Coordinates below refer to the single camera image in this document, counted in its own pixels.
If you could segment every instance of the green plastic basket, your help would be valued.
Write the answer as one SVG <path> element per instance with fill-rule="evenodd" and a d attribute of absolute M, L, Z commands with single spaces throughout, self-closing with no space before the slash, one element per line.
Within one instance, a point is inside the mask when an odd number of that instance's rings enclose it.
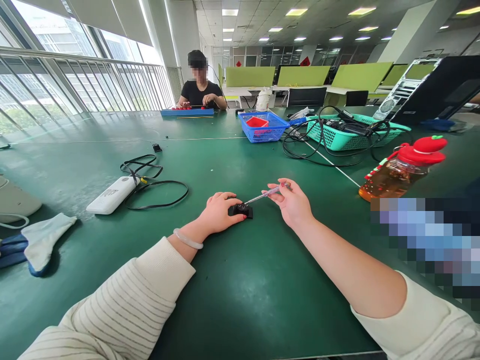
<path fill-rule="evenodd" d="M 360 114 L 352 114 L 352 115 L 355 120 L 364 124 L 370 125 L 378 122 L 378 120 L 375 120 L 373 117 L 370 117 L 370 116 L 365 116 Z M 317 116 L 308 117 L 309 120 L 314 120 L 316 118 Z M 322 115 L 320 118 L 325 120 L 339 120 L 338 115 Z M 308 136 L 311 139 L 315 140 L 316 142 L 320 142 L 321 141 L 320 125 L 315 121 L 310 121 L 307 124 L 308 124 L 308 128 L 307 128 Z M 391 142 L 398 135 L 404 132 L 402 130 L 397 130 L 397 129 L 404 129 L 407 131 L 411 130 L 407 126 L 403 126 L 403 125 L 391 122 L 390 133 L 388 134 L 388 136 L 383 140 L 377 142 L 373 147 L 374 148 L 382 147 L 388 144 L 389 142 Z M 379 136 L 383 136 L 385 134 L 385 131 L 377 131 L 376 134 L 378 134 Z M 350 132 L 339 131 L 327 125 L 323 126 L 323 136 L 325 138 L 327 148 L 329 148 L 332 151 L 365 149 L 370 146 L 369 141 L 364 136 L 360 136 Z M 378 137 L 374 135 L 372 136 L 371 139 L 372 141 L 375 141 L 378 139 Z"/>

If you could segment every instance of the orange liquid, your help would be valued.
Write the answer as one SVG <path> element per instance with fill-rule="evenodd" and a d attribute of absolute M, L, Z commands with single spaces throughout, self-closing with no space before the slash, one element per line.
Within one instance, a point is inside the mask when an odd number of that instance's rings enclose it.
<path fill-rule="evenodd" d="M 412 173 L 389 164 L 382 166 L 358 190 L 358 194 L 370 202 L 372 198 L 400 198 L 427 173 Z"/>

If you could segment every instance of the green table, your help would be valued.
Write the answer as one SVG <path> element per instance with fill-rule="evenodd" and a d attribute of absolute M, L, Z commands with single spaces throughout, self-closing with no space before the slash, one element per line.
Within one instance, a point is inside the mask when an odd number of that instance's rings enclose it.
<path fill-rule="evenodd" d="M 349 109 L 365 114 L 374 110 Z M 278 109 L 282 116 L 295 111 Z M 232 191 L 246 201 L 279 177 L 302 186 L 314 215 L 324 224 L 448 297 L 400 261 L 385 245 L 386 238 L 372 236 L 370 205 L 358 196 L 355 184 L 375 166 L 371 159 L 343 168 L 344 173 L 289 159 L 280 142 L 251 144 L 233 111 L 213 119 L 162 119 L 155 112 L 91 113 L 72 121 L 0 137 L 0 142 L 17 142 L 0 151 L 0 172 L 44 203 L 31 222 L 60 212 L 80 220 L 55 247 L 50 276 L 32 277 L 25 263 L 0 271 L 3 359 L 15 359 L 40 331 L 56 325 L 69 307 L 126 261 L 193 220 L 213 193 Z M 463 140 L 448 139 L 446 151 L 454 157 Z M 163 148 L 158 163 L 164 171 L 158 179 L 187 183 L 188 197 L 169 208 L 132 211 L 121 206 L 108 216 L 87 213 L 86 206 L 123 175 L 120 164 L 151 153 L 153 143 Z M 296 148 L 311 151 L 305 144 Z M 424 180 L 425 185 L 420 182 L 411 196 L 443 195 L 450 188 L 441 178 L 450 179 L 448 168 L 438 166 L 436 176 Z M 472 177 L 467 169 L 458 172 Z M 137 204 L 166 202 L 182 190 L 174 185 L 153 188 Z M 0 238 L 13 234 L 0 228 Z M 211 236 L 192 265 L 196 274 L 178 299 L 152 359 L 266 360 L 379 350 L 267 199 L 254 204 L 253 220 Z"/>

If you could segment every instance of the black t-shirt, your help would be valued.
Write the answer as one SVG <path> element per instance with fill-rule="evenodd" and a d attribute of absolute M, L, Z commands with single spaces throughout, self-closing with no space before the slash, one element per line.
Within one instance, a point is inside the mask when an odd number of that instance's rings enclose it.
<path fill-rule="evenodd" d="M 208 94 L 223 96 L 220 86 L 210 81 L 208 82 L 208 85 L 204 91 L 199 90 L 195 80 L 187 81 L 181 90 L 181 95 L 190 102 L 190 105 L 203 105 L 204 96 Z M 215 101 L 210 101 L 208 107 L 213 109 L 219 108 Z"/>

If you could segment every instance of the white striped sweater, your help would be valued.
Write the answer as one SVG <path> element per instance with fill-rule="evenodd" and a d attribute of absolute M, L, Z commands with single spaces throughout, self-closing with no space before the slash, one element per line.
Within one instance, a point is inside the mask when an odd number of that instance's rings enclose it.
<path fill-rule="evenodd" d="M 148 359 L 194 273 L 164 237 L 70 308 L 58 326 L 42 331 L 20 359 Z M 463 360 L 480 356 L 480 330 L 472 318 L 403 276 L 408 293 L 398 314 L 373 319 L 352 309 L 388 357 Z"/>

